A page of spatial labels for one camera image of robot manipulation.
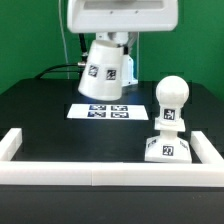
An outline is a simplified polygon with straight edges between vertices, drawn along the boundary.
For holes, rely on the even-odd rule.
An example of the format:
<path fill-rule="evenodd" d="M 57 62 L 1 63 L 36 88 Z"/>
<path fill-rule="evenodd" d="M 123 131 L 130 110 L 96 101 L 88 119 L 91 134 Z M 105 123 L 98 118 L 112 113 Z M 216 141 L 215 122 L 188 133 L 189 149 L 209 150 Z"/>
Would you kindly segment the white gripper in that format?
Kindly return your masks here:
<path fill-rule="evenodd" d="M 116 32 L 115 43 L 129 53 L 127 32 L 171 31 L 178 24 L 178 0 L 68 0 L 72 33 Z"/>

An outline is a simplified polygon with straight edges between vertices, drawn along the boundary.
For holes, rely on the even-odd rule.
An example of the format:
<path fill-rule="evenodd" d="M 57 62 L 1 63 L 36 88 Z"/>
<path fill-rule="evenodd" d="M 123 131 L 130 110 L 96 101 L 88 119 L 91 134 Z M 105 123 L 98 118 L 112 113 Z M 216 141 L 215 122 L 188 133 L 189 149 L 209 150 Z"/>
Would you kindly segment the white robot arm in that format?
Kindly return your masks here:
<path fill-rule="evenodd" d="M 124 46 L 123 86 L 138 83 L 131 47 L 139 32 L 171 31 L 177 24 L 178 0 L 68 0 L 67 27 L 72 33 L 95 33 L 97 40 Z"/>

